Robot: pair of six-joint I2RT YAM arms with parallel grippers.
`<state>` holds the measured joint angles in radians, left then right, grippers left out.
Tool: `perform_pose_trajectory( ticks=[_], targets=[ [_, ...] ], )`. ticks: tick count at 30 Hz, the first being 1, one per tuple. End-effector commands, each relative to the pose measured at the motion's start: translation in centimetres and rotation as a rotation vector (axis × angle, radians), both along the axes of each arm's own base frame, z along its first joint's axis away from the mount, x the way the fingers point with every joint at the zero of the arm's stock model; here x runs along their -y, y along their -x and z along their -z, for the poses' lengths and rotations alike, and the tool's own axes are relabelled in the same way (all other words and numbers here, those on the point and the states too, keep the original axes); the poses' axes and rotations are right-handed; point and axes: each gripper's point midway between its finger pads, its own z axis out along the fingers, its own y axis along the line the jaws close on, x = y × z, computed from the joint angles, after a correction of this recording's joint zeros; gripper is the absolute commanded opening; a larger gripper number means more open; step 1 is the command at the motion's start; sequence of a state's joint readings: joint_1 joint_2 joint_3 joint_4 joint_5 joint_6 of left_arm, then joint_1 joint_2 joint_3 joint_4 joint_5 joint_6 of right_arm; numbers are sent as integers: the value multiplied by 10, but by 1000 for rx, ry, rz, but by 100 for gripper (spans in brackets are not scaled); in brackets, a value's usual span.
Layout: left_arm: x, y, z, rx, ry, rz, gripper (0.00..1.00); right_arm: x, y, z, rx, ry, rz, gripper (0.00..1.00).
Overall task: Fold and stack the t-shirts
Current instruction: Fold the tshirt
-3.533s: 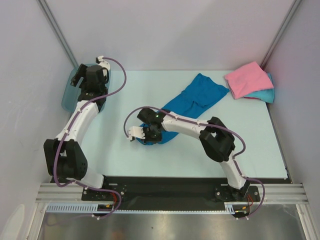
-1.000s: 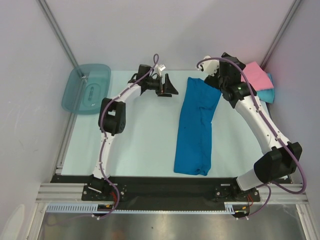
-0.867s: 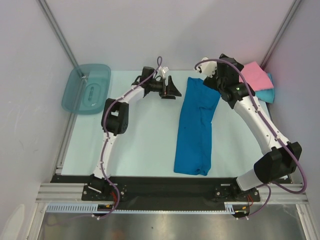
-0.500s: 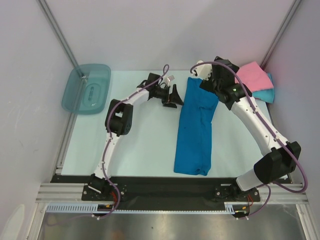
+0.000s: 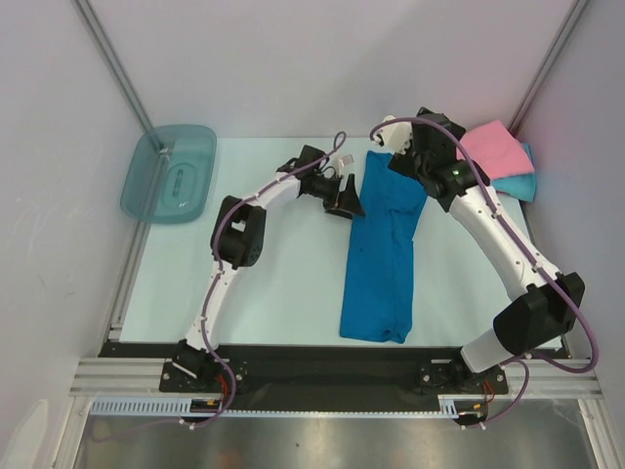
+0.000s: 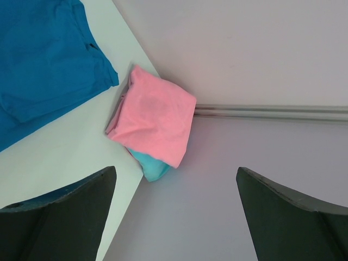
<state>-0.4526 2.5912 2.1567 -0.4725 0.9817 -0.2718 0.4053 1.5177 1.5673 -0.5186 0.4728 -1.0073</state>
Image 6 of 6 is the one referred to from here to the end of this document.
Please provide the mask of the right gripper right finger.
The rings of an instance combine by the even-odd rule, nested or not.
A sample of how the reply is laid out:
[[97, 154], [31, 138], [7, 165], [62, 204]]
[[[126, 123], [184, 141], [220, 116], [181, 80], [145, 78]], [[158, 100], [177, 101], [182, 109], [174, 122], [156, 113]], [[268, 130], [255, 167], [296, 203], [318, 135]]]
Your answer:
[[246, 167], [236, 182], [258, 260], [347, 260], [347, 207]]

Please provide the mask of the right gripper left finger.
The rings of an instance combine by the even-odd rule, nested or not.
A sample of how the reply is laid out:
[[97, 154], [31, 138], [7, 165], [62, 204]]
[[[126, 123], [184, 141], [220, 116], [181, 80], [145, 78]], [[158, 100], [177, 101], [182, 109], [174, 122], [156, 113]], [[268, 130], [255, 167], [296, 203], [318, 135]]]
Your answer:
[[1, 260], [96, 260], [115, 185], [108, 166], [1, 208]]

